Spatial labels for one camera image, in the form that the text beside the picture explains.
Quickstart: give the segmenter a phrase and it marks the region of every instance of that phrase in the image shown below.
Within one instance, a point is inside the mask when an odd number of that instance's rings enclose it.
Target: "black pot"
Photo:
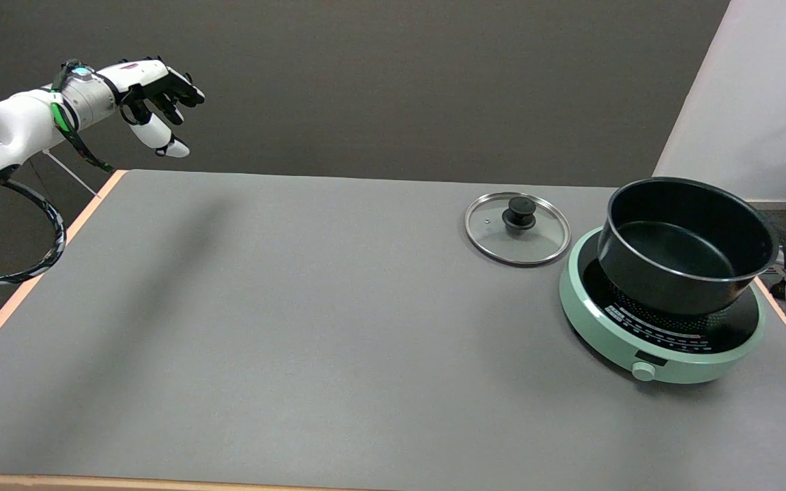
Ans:
[[[736,301],[776,260],[778,239],[760,212],[722,189],[653,177],[611,196],[598,247],[602,270],[634,301],[702,315]]]

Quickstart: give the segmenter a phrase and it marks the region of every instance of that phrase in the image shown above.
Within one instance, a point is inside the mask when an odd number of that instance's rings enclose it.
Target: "dark gray wall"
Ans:
[[[726,7],[0,0],[0,94],[49,83],[65,59],[160,54],[208,96],[177,129],[193,153],[155,158],[109,118],[85,140],[117,167],[616,186],[651,175]],[[87,193],[37,165],[73,218]],[[0,215],[0,253],[28,263],[44,230]]]

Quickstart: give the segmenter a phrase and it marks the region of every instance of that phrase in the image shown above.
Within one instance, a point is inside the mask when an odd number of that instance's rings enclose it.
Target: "table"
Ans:
[[[472,200],[520,190],[580,237],[611,189],[113,181],[60,263],[0,313],[0,475],[786,489],[776,310],[721,379],[637,383],[568,326],[562,261],[508,267],[463,231]]]

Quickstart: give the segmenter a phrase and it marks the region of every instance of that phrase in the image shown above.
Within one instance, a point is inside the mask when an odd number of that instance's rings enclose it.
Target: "black knob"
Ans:
[[[508,209],[502,212],[502,222],[514,230],[529,230],[536,226],[536,203],[524,196],[508,200]]]

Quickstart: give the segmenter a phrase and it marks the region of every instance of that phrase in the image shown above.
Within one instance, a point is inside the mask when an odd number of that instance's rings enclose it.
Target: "glass lid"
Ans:
[[[554,261],[571,240],[568,221],[559,209],[520,192],[476,199],[465,211],[465,233],[494,260],[525,267]]]

